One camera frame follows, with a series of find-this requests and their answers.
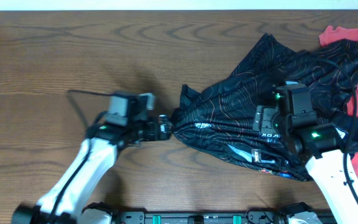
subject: green led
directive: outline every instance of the green led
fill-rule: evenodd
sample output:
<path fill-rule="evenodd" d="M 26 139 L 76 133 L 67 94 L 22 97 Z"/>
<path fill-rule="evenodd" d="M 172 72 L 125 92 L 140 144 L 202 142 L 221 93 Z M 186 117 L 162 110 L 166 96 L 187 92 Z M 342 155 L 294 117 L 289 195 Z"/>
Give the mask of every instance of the green led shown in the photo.
<path fill-rule="evenodd" d="M 313 137 L 313 138 L 320 137 L 320 135 L 319 135 L 319 134 L 317 134 L 317 133 L 311 133 L 311 135 L 312 135 L 312 137 Z"/>

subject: black garment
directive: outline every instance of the black garment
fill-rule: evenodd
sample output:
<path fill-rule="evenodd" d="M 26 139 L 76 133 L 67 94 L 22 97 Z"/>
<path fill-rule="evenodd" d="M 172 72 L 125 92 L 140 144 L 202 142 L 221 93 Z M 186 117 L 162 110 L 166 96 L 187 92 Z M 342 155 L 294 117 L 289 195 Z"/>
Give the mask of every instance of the black garment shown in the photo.
<path fill-rule="evenodd" d="M 358 42 L 340 40 L 314 52 L 296 53 L 265 34 L 229 78 L 202 93 L 183 86 L 180 107 L 172 115 L 174 135 L 187 146 L 235 165 L 311 180 L 298 158 L 284 148 L 280 136 L 262 135 L 252 130 L 252 124 L 257 105 L 275 104 L 272 92 L 276 86 L 297 81 L 310 89 L 319 124 L 331 122 L 346 138 L 351 125 L 346 114 L 350 85 L 345 74 L 314 58 L 339 64 L 357 86 Z M 250 159 L 253 149 L 260 149 L 261 162 Z M 358 151 L 358 127 L 351 150 Z"/>

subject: white wall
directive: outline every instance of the white wall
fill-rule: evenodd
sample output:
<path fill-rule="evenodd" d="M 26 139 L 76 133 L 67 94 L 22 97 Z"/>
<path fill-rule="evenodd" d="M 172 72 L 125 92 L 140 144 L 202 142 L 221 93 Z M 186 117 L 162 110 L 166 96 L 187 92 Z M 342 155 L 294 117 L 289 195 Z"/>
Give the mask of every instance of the white wall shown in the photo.
<path fill-rule="evenodd" d="M 0 11 L 214 9 L 358 9 L 358 0 L 0 0 Z"/>

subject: wooden table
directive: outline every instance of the wooden table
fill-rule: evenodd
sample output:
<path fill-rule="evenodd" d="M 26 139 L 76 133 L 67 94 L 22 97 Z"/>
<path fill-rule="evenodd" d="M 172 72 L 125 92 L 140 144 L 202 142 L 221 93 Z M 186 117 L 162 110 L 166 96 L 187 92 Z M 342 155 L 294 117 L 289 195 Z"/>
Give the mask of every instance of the wooden table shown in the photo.
<path fill-rule="evenodd" d="M 65 92 L 151 91 L 171 113 L 181 85 L 226 78 L 266 32 L 293 50 L 358 11 L 0 12 L 0 223 L 34 204 L 76 156 L 84 130 Z M 89 119 L 107 98 L 78 95 Z M 314 182 L 275 177 L 185 147 L 175 137 L 127 148 L 90 202 L 149 211 L 327 208 Z"/>

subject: green strip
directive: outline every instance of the green strip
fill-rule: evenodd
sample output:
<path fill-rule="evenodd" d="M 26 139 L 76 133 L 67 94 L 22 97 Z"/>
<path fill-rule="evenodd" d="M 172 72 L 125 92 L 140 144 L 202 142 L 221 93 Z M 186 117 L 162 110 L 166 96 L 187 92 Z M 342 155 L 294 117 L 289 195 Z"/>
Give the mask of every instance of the green strip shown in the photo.
<path fill-rule="evenodd" d="M 153 224 L 161 224 L 161 216 L 153 215 Z"/>
<path fill-rule="evenodd" d="M 233 215 L 233 224 L 241 224 L 241 216 Z"/>

